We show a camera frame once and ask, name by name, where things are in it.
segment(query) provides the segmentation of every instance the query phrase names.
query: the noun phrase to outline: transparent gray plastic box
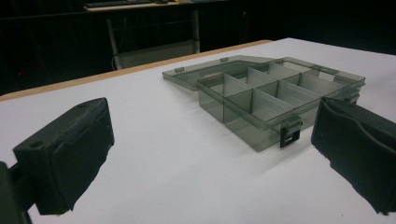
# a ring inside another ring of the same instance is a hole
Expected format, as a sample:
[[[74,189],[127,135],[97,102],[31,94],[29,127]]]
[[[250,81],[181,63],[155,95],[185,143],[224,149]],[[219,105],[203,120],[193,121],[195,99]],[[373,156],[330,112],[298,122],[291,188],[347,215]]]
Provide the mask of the transparent gray plastic box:
[[[312,126],[321,97],[355,103],[364,77],[294,58],[233,56],[163,72],[256,151],[285,147]]]

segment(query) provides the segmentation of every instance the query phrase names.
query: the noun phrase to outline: white table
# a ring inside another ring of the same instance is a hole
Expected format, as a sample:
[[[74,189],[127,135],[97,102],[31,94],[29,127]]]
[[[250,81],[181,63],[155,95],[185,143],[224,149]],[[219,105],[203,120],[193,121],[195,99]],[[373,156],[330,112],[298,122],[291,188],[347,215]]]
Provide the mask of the white table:
[[[287,38],[0,102],[0,160],[79,103],[106,97],[116,143],[75,210],[34,223],[396,223],[377,214],[310,143],[262,153],[162,71],[226,56],[290,56],[366,77],[361,105],[396,121],[396,56]]]

